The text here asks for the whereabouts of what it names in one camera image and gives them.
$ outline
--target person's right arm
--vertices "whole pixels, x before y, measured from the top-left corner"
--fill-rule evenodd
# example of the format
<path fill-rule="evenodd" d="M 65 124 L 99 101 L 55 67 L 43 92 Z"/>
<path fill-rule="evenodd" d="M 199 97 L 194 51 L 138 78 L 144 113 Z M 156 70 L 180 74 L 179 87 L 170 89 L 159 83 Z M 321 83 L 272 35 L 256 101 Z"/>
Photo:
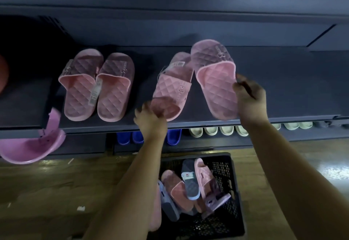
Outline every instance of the person's right arm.
<path fill-rule="evenodd" d="M 349 239 L 348 201 L 269 123 L 265 90 L 237 78 L 233 89 L 241 124 L 297 239 Z"/>

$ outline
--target orange object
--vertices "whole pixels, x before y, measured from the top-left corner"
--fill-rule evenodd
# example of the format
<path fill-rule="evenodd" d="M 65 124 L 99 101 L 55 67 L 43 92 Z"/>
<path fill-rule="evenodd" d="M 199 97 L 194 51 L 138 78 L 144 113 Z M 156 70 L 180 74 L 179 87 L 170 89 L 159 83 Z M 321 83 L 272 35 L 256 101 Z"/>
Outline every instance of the orange object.
<path fill-rule="evenodd" d="M 0 93 L 2 92 L 2 90 L 5 88 L 7 81 L 8 81 L 8 64 L 5 60 L 5 58 L 3 58 L 0 55 Z"/>

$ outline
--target pink plastic basin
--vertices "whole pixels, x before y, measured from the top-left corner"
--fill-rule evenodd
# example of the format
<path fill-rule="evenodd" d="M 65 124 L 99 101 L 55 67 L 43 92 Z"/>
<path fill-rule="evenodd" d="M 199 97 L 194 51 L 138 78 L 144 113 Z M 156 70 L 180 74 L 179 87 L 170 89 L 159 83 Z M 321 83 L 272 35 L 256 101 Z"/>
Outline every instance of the pink plastic basin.
<path fill-rule="evenodd" d="M 0 156 L 14 164 L 36 162 L 52 153 L 65 140 L 65 133 L 59 129 L 61 114 L 52 108 L 45 130 L 41 130 L 40 138 L 0 139 Z"/>

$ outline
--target forearm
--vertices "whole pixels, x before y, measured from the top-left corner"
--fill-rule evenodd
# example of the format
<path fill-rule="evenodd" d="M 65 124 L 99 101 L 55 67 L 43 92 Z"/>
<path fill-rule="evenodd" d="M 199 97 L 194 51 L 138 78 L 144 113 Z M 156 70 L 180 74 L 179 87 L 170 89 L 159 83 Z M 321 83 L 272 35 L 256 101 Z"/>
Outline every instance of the forearm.
<path fill-rule="evenodd" d="M 270 124 L 248 129 L 265 175 L 298 239 L 347 235 L 346 199 Z"/>
<path fill-rule="evenodd" d="M 84 240 L 146 239 L 159 178 L 162 145 L 163 138 L 144 143 L 117 185 L 115 194 L 95 217 Z"/>

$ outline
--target person's left hand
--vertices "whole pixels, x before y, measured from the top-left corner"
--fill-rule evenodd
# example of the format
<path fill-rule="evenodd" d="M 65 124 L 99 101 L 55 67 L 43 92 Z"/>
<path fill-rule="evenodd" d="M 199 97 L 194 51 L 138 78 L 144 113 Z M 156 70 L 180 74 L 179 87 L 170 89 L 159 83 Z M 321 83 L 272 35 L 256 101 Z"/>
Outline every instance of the person's left hand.
<path fill-rule="evenodd" d="M 160 138 L 163 141 L 167 134 L 167 121 L 163 116 L 156 116 L 150 109 L 150 101 L 143 103 L 142 110 L 135 110 L 134 123 L 138 125 L 144 141 Z"/>

